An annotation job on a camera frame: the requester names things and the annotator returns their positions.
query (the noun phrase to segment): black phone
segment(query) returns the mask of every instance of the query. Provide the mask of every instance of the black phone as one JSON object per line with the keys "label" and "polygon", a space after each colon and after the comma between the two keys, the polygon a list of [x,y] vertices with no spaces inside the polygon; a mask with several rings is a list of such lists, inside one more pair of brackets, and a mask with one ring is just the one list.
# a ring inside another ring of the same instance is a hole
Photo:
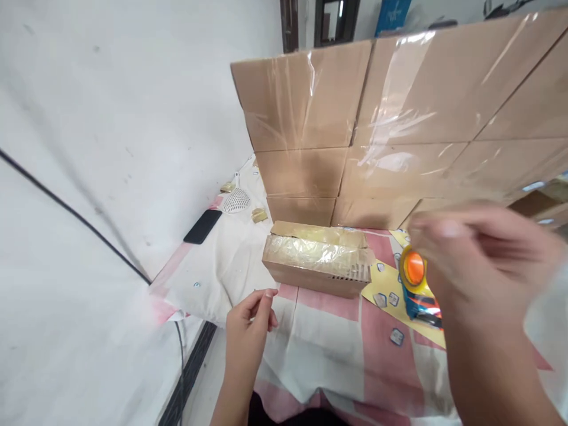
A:
{"label": "black phone", "polygon": [[221,214],[221,210],[205,210],[205,213],[193,225],[193,228],[191,228],[183,241],[191,244],[203,243],[219,220],[219,217],[221,217]]}

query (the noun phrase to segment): cardboard box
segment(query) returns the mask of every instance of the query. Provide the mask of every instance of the cardboard box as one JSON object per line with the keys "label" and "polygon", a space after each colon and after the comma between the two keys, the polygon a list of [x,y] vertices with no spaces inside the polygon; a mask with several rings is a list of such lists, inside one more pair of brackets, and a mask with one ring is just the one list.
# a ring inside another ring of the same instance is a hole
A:
{"label": "cardboard box", "polygon": [[567,57],[568,37],[565,35],[477,139],[568,137]]}
{"label": "cardboard box", "polygon": [[408,217],[417,198],[342,198],[335,203],[332,226],[394,230]]}
{"label": "cardboard box", "polygon": [[347,147],[370,41],[231,64],[254,152]]}
{"label": "cardboard box", "polygon": [[335,198],[267,197],[272,221],[330,226]]}
{"label": "cardboard box", "polygon": [[354,298],[371,281],[371,253],[360,231],[276,222],[262,263],[280,283]]}
{"label": "cardboard box", "polygon": [[451,196],[518,199],[523,188],[548,182],[568,164],[568,139],[473,141],[451,165],[447,180]]}
{"label": "cardboard box", "polygon": [[453,201],[444,198],[422,198],[416,204],[416,207],[406,217],[406,219],[404,219],[404,222],[401,224],[400,228],[408,229],[410,218],[415,213],[443,209],[450,206],[453,203],[454,203]]}
{"label": "cardboard box", "polygon": [[443,197],[444,172],[466,143],[350,147],[340,196],[344,198]]}
{"label": "cardboard box", "polygon": [[256,154],[266,195],[332,198],[339,193],[347,148]]}
{"label": "cardboard box", "polygon": [[553,179],[546,187],[531,192],[509,206],[546,228],[568,223],[568,183]]}
{"label": "cardboard box", "polygon": [[378,38],[354,145],[473,140],[567,27],[560,9]]}

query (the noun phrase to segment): white mesh scoop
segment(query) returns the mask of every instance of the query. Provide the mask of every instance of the white mesh scoop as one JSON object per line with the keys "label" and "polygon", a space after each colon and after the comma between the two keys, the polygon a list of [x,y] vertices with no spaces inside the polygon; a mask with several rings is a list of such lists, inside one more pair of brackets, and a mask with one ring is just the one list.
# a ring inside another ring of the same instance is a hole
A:
{"label": "white mesh scoop", "polygon": [[225,197],[219,209],[225,213],[238,213],[250,205],[250,198],[244,189],[239,187],[239,174],[235,173],[235,189]]}

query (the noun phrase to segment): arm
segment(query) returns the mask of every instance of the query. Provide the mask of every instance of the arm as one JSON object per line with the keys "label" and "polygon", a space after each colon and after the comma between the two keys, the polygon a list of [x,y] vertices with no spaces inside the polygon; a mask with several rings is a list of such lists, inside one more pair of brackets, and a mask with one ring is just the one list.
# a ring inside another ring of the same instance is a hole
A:
{"label": "arm", "polygon": [[464,424],[564,425],[544,392],[522,322],[446,315],[451,392]]}
{"label": "arm", "polygon": [[243,426],[259,371],[266,334],[278,326],[272,298],[278,290],[257,290],[227,315],[225,377],[211,426]]}
{"label": "arm", "polygon": [[450,387],[464,424],[564,425],[523,330],[530,302],[564,259],[564,243],[488,204],[419,215],[410,233],[443,313]]}

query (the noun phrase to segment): wire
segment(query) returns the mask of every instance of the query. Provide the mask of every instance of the wire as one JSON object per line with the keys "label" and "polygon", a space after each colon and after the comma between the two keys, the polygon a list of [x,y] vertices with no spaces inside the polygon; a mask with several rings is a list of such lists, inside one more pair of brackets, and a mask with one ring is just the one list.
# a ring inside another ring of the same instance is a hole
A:
{"label": "wire", "polygon": [[[79,222],[89,228],[106,246],[111,249],[114,254],[116,254],[126,265],[130,267],[136,274],[144,280],[144,282],[148,285],[152,284],[152,281],[141,273],[120,251],[118,251],[105,237],[102,235],[93,225],[91,225],[83,216],[77,213],[69,204],[65,203],[61,198],[55,195],[50,189],[48,189],[45,185],[43,185],[39,180],[37,180],[34,176],[32,176],[27,170],[25,170],[22,166],[20,166],[12,157],[6,154],[2,149],[0,149],[0,157],[6,161],[10,166],[12,166],[19,174],[24,176],[27,180],[29,180],[34,186],[39,188],[44,194],[46,194],[49,198],[54,200],[57,204],[63,207],[67,212],[71,213]],[[177,329],[177,337],[179,338],[179,348],[182,355],[182,372],[180,375],[180,386],[181,386],[181,393],[180,393],[180,401],[179,407],[179,423],[183,426],[182,416],[183,416],[183,409],[184,409],[184,401],[183,397],[185,395],[184,386],[183,386],[183,368],[185,366],[183,362],[183,341],[182,341],[182,333],[179,331],[179,325],[177,322],[174,323]]]}
{"label": "wire", "polygon": [[7,155],[2,149],[0,149],[0,157],[2,157],[2,159],[4,161],[6,161],[10,166],[12,166],[18,173],[20,173],[27,180],[29,180],[34,186],[36,186],[41,191],[43,191],[43,193],[45,193],[49,198],[54,200],[57,204],[59,204],[61,207],[63,207],[65,210],[67,210],[69,213],[71,213],[73,216],[75,216],[75,218],[79,222],[81,222],[83,225],[85,225],[87,228],[89,228],[97,237],[99,237],[99,239],[103,243],[106,244],[106,246],[109,249],[111,249],[114,252],[114,254],[116,254],[124,263],[126,263],[130,267],[130,269],[132,269],[134,272],[136,272],[136,274],[140,278],[142,278],[142,280],[144,280],[144,282],[146,284],[148,284],[148,285],[152,284],[152,281],[150,281],[150,279],[146,275],[141,273],[126,257],[124,257],[124,255],[120,251],[118,251],[104,237],[104,235],[102,235],[99,231],[97,231],[96,228],[93,225],[91,225],[89,222],[87,222],[87,220],[83,216],[81,216],[79,213],[77,213],[69,204],[65,203],[65,201],[63,201],[61,198],[59,198],[57,195],[55,195],[52,191],[50,191],[39,180],[37,180],[30,173],[28,173],[27,170],[25,170],[22,166],[20,166],[12,157]]}
{"label": "wire", "polygon": [[179,398],[179,407],[180,407],[180,411],[179,411],[179,424],[180,426],[183,426],[183,409],[185,408],[185,404],[183,403],[183,397],[185,396],[185,389],[183,386],[183,368],[185,367],[184,363],[183,363],[183,343],[182,343],[182,333],[179,331],[179,325],[178,322],[175,321],[174,324],[176,324],[176,329],[177,329],[177,337],[179,337],[179,348],[181,349],[181,353],[182,353],[182,372],[179,376],[179,384],[181,386],[181,392],[180,392],[180,398]]}

